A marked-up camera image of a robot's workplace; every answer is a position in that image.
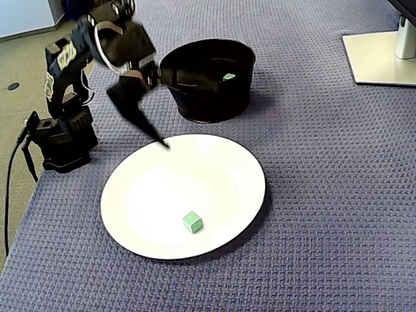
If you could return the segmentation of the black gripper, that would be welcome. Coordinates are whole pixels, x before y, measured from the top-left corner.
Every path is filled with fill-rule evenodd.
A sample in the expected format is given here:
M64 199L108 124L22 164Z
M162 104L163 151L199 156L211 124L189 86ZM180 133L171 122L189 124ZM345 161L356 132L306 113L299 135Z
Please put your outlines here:
M155 48L141 24L126 21L121 27L101 21L94 27L94 41L104 65L119 76L119 81L107 90L110 100L124 119L166 149L169 145L138 107L143 96L157 85L183 92L218 92L218 81L204 73L159 68Z

